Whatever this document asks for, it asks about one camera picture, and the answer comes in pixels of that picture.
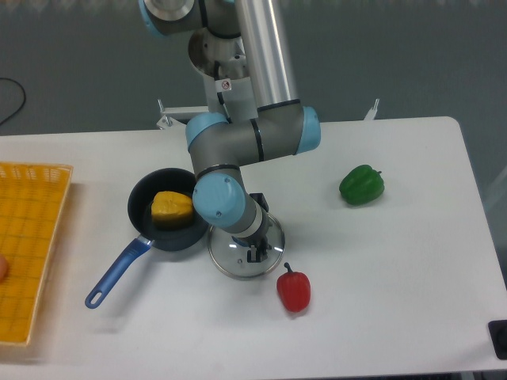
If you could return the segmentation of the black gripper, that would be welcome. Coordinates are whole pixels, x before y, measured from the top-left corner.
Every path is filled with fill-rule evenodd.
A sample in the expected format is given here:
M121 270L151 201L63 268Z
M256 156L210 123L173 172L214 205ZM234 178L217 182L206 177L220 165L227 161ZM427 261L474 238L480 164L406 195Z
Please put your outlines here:
M246 251L248 263L257 263L266 260L272 246L265 238L268 228L272 225L269 221L269 205L263 193L250 193L250 197L256 203L256 220L253 234L247 237L235 237L235 241L243 247L249 247Z

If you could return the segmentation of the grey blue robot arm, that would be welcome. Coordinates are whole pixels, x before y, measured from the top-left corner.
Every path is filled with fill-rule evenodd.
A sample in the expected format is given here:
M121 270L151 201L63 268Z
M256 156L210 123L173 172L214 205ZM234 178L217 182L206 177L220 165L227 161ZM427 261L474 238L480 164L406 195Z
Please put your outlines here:
M211 226L247 248L251 263L272 243L268 208L241 167L315 149L318 116L300 103L277 1L141 1L160 36L190 32L189 58L209 84L208 110L185 129L196 174L193 204Z

